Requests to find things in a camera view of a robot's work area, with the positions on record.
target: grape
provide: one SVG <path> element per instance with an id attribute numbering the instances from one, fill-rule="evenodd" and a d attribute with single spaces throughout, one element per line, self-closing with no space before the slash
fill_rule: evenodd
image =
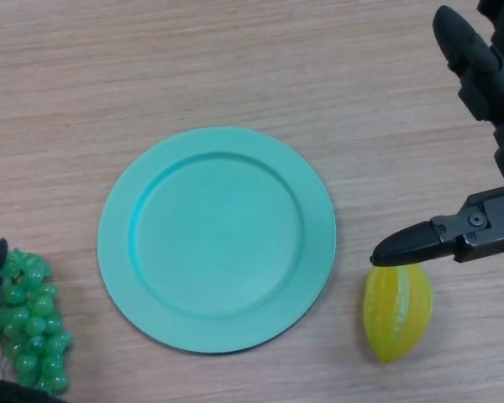
<path id="1" fill-rule="evenodd" d="M 3 266 L 2 271 L 0 272 L 3 278 L 7 277 L 10 279 L 12 277 L 18 277 L 20 275 L 20 264 L 12 262 L 10 256 L 11 255 L 9 254 L 6 259 L 6 264 Z"/>
<path id="2" fill-rule="evenodd" d="M 6 302 L 12 305 L 19 305 L 26 301 L 26 291 L 18 285 L 11 284 L 4 289 L 3 297 Z"/>
<path id="3" fill-rule="evenodd" d="M 26 270 L 22 279 L 20 280 L 20 285 L 25 290 L 36 290 L 41 286 L 43 282 L 43 271 L 37 269 Z"/>
<path id="4" fill-rule="evenodd" d="M 18 374 L 17 382 L 21 386 L 30 388 L 37 380 L 38 375 L 38 371 L 27 372 L 26 374 Z"/>
<path id="5" fill-rule="evenodd" d="M 44 379 L 38 380 L 34 385 L 34 389 L 42 390 L 49 395 L 52 395 L 52 388 L 50 388 L 50 383 Z"/>
<path id="6" fill-rule="evenodd" d="M 32 355 L 40 355 L 45 350 L 45 338 L 43 336 L 33 336 L 26 343 L 26 352 Z"/>
<path id="7" fill-rule="evenodd" d="M 53 300 L 58 295 L 58 287 L 54 283 L 43 283 L 37 290 L 40 296 L 49 296 Z"/>
<path id="8" fill-rule="evenodd" d="M 42 317 L 31 317 L 26 323 L 25 332 L 29 336 L 39 336 L 45 331 L 45 320 Z"/>
<path id="9" fill-rule="evenodd" d="M 41 360 L 41 371 L 47 376 L 58 375 L 64 367 L 61 355 L 45 357 Z"/>
<path id="10" fill-rule="evenodd" d="M 15 360 L 23 352 L 23 345 L 23 341 L 17 339 L 8 343 L 3 353 L 9 359 Z"/>
<path id="11" fill-rule="evenodd" d="M 68 331 L 64 330 L 62 333 L 60 333 L 58 335 L 58 337 L 64 343 L 64 345 L 66 346 L 66 348 L 68 348 L 69 346 L 71 346 L 72 343 L 73 343 L 73 335 L 71 334 L 71 332 L 68 332 Z"/>
<path id="12" fill-rule="evenodd" d="M 21 306 L 19 308 L 13 309 L 13 315 L 11 317 L 11 324 L 22 327 L 26 324 L 26 322 L 30 319 L 30 310 Z"/>
<path id="13" fill-rule="evenodd" d="M 13 340 L 20 336 L 20 330 L 15 325 L 8 323 L 3 327 L 3 334 L 5 334 L 10 340 Z"/>
<path id="14" fill-rule="evenodd" d="M 33 302 L 36 302 L 39 297 L 40 295 L 36 290 L 28 291 L 28 305 L 30 309 L 33 306 Z"/>
<path id="15" fill-rule="evenodd" d="M 5 326 L 11 320 L 11 310 L 0 307 L 0 326 Z"/>
<path id="16" fill-rule="evenodd" d="M 32 306 L 35 315 L 46 317 L 54 311 L 54 302 L 49 296 L 40 296 Z"/>
<path id="17" fill-rule="evenodd" d="M 52 390 L 57 393 L 63 392 L 67 389 L 67 385 L 69 384 L 69 378 L 63 372 L 53 375 L 49 377 L 49 383 Z"/>
<path id="18" fill-rule="evenodd" d="M 60 315 L 52 315 L 47 318 L 47 326 L 45 332 L 48 334 L 58 334 L 62 329 L 62 321 Z"/>
<path id="19" fill-rule="evenodd" d="M 19 374 L 27 374 L 37 368 L 38 360 L 30 354 L 21 354 L 15 360 L 15 369 Z"/>
<path id="20" fill-rule="evenodd" d="M 66 347 L 64 340 L 60 336 L 52 336 L 47 340 L 45 352 L 47 355 L 62 354 Z"/>

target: table surface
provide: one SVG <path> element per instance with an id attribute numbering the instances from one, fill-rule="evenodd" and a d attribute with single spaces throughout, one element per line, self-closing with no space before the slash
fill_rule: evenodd
<path id="1" fill-rule="evenodd" d="M 457 98 L 439 0 L 0 0 L 0 237 L 43 254 L 75 337 L 66 399 L 504 402 L 504 254 L 424 265 L 425 338 L 384 366 L 361 322 L 386 235 L 503 185 L 492 127 Z M 477 1 L 450 0 L 485 38 Z M 246 353 L 165 348 L 102 284 L 98 218 L 123 169 L 174 133 L 230 124 L 308 159 L 339 220 L 333 275 L 283 337 Z"/>

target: plastic grapes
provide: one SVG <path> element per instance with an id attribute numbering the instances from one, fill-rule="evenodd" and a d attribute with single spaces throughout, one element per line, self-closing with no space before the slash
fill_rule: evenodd
<path id="1" fill-rule="evenodd" d="M 56 306 L 58 287 L 52 271 L 37 254 L 15 249 L 2 268 L 0 334 L 4 355 L 22 386 L 63 393 L 69 385 L 64 354 L 73 343 Z"/>

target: robotic arm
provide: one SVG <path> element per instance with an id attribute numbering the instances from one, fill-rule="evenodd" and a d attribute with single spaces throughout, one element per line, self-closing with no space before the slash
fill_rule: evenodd
<path id="1" fill-rule="evenodd" d="M 23 386 L 0 380 L 0 403 L 66 403 L 55 397 L 50 397 L 41 390 L 24 388 Z"/>
<path id="2" fill-rule="evenodd" d="M 453 9 L 433 19 L 438 46 L 459 78 L 459 98 L 478 121 L 495 128 L 495 161 L 504 178 L 504 0 L 480 0 L 495 28 L 491 46 Z M 370 260 L 375 266 L 419 263 L 453 255 L 463 263 L 504 253 L 504 187 L 470 195 L 451 216 L 437 216 L 392 234 Z"/>

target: plate rim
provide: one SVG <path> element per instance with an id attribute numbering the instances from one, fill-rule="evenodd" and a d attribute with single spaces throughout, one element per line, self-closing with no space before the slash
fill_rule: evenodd
<path id="1" fill-rule="evenodd" d="M 309 179 L 311 179 L 313 182 L 313 185 L 317 187 L 316 190 L 319 193 L 322 193 L 319 196 L 320 196 L 320 198 L 321 197 L 323 198 L 323 203 L 325 204 L 324 206 L 322 206 L 325 209 L 321 213 L 325 214 L 325 216 L 323 218 L 325 218 L 326 221 L 328 221 L 328 225 L 330 226 L 330 228 L 325 229 L 326 232 L 330 232 L 328 234 L 328 236 L 330 237 L 330 245 L 327 248 L 328 257 L 325 259 L 325 262 L 323 262 L 323 266 L 325 266 L 325 267 L 322 268 L 322 271 L 323 271 L 321 273 L 322 275 L 318 276 L 316 282 L 314 283 L 315 288 L 313 290 L 311 288 L 310 292 L 308 293 L 307 302 L 301 303 L 301 306 L 305 306 L 305 307 L 300 309 L 298 313 L 295 312 L 295 313 L 292 313 L 291 315 L 287 314 L 285 321 L 281 320 L 283 316 L 280 317 L 279 318 L 280 321 L 278 321 L 278 326 L 276 326 L 276 327 L 271 326 L 272 330 L 270 330 L 269 332 L 258 332 L 258 333 L 268 333 L 270 336 L 267 336 L 264 334 L 264 335 L 258 337 L 258 339 L 255 341 L 252 341 L 253 338 L 248 338 L 246 341 L 242 341 L 241 343 L 239 343 L 238 341 L 234 341 L 233 343 L 231 343 L 232 344 L 231 346 L 228 345 L 226 348 L 222 347 L 222 345 L 221 345 L 221 344 L 224 344 L 224 342 L 218 343 L 218 345 L 216 345 L 216 343 L 211 343 L 212 344 L 211 347 L 209 347 L 208 345 L 205 345 L 205 343 L 202 346 L 199 345 L 201 343 L 199 343 L 199 344 L 196 343 L 197 346 L 194 347 L 194 345 L 193 345 L 194 343 L 191 343 L 190 341 L 189 341 L 189 343 L 178 343 L 175 340 L 171 340 L 172 338 L 165 338 L 164 335 L 162 334 L 164 332 L 154 331 L 153 327 L 146 328 L 146 325 L 145 325 L 145 323 L 147 321 L 146 317 L 143 317 L 142 320 L 139 320 L 137 317 L 135 319 L 134 316 L 131 316 L 130 313 L 129 314 L 126 313 L 126 311 L 129 311 L 129 309 L 124 308 L 125 302 L 123 301 L 123 296 L 121 294 L 119 294 L 119 296 L 117 296 L 117 293 L 115 292 L 116 290 L 112 289 L 113 288 L 113 286 L 111 285 L 112 281 L 109 277 L 108 271 L 105 270 L 105 268 L 104 268 L 105 264 L 108 263 L 108 262 L 105 263 L 105 259 L 108 260 L 108 257 L 107 258 L 104 257 L 105 254 L 108 255 L 108 252 L 105 252 L 103 250 L 104 247 L 102 247 L 102 244 L 105 244 L 107 242 L 104 238 L 108 234 L 108 229 L 105 229 L 105 225 L 107 225 L 106 223 L 108 222 L 108 219 L 106 218 L 106 212 L 108 212 L 108 210 L 110 208 L 112 208 L 112 205 L 113 205 L 112 203 L 114 203 L 113 199 L 115 198 L 115 195 L 119 194 L 120 189 L 122 189 L 122 187 L 120 187 L 121 186 L 120 184 L 123 184 L 123 178 L 127 177 L 128 175 L 131 175 L 132 177 L 134 177 L 135 170 L 139 172 L 139 170 L 137 168 L 142 165 L 142 161 L 147 160 L 146 156 L 153 159 L 153 157 L 156 157 L 158 153 L 164 153 L 164 149 L 168 149 L 168 148 L 171 149 L 172 144 L 179 145 L 180 142 L 186 143 L 187 139 L 194 139 L 195 136 L 207 136 L 210 134 L 211 136 L 213 136 L 213 137 L 211 137 L 211 139 L 216 139 L 218 136 L 219 140 L 225 139 L 224 141 L 227 141 L 229 139 L 228 135 L 230 133 L 232 136 L 242 135 L 245 138 L 247 138 L 247 141 L 252 141 L 252 143 L 257 140 L 259 142 L 263 142 L 264 144 L 270 144 L 270 147 L 272 149 L 278 150 L 278 151 L 283 151 L 287 155 L 290 155 L 291 158 L 293 159 L 293 161 L 296 161 L 298 163 L 298 165 L 300 165 L 299 169 L 305 170 L 308 172 L 308 174 L 310 176 Z M 237 148 L 239 148 L 239 147 L 242 147 L 242 143 L 239 143 L 237 145 Z M 180 160 L 183 160 L 185 158 L 187 158 L 187 156 L 184 154 L 181 156 Z M 257 160 L 261 163 L 265 163 L 263 160 L 261 160 L 259 158 Z M 270 165 L 268 165 L 268 166 L 274 172 L 279 173 L 276 166 L 270 166 Z M 164 168 L 160 167 L 157 170 L 157 172 L 160 173 L 163 170 L 164 170 Z M 286 181 L 286 177 L 283 176 L 282 174 L 280 174 L 280 175 L 284 179 L 284 181 Z M 146 181 L 138 181 L 138 183 L 149 183 L 149 182 L 150 181 L 147 181 L 147 180 Z M 335 214 L 332 200 L 330 198 L 330 195 L 328 194 L 327 187 L 323 183 L 319 174 L 313 169 L 311 164 L 308 163 L 308 161 L 306 161 L 293 148 L 291 148 L 287 144 L 282 143 L 278 139 L 275 139 L 275 138 L 268 136 L 264 133 L 257 132 L 257 131 L 254 131 L 254 130 L 251 130 L 248 128 L 238 128 L 238 127 L 233 127 L 233 126 L 212 126 L 212 127 L 207 127 L 207 128 L 194 128 L 194 129 L 187 130 L 187 131 L 184 131 L 184 132 L 181 132 L 178 134 L 174 134 L 174 135 L 170 136 L 168 139 L 163 139 L 158 144 L 155 144 L 153 147 L 147 149 L 144 153 L 137 156 L 137 158 L 135 158 L 134 161 L 131 164 L 129 164 L 129 166 L 120 174 L 118 180 L 113 184 L 110 192 L 107 194 L 107 198 L 106 198 L 105 202 L 103 203 L 101 218 L 100 218 L 99 227 L 97 230 L 97 262 L 99 265 L 100 276 L 102 277 L 102 281 L 105 285 L 105 288 L 107 289 L 107 293 L 109 294 L 111 300 L 113 301 L 113 304 L 118 308 L 120 313 L 130 323 L 132 323 L 135 327 L 137 327 L 143 334 L 146 334 L 150 338 L 153 338 L 153 339 L 157 340 L 158 342 L 163 343 L 165 345 L 168 345 L 170 347 L 178 348 L 180 350 L 186 350 L 189 352 L 231 353 L 231 352 L 236 352 L 236 351 L 252 348 L 257 345 L 261 345 L 265 342 L 268 342 L 272 338 L 276 338 L 278 335 L 282 334 L 285 330 L 292 327 L 292 325 L 299 322 L 301 320 L 301 318 L 307 313 L 307 311 L 314 305 L 316 299 L 321 295 L 323 288 L 326 285 L 330 274 L 332 273 L 333 263 L 334 263 L 335 256 L 336 256 L 336 253 L 338 250 L 337 229 L 338 229 L 338 225 L 337 225 L 337 220 L 336 220 L 336 214 Z"/>

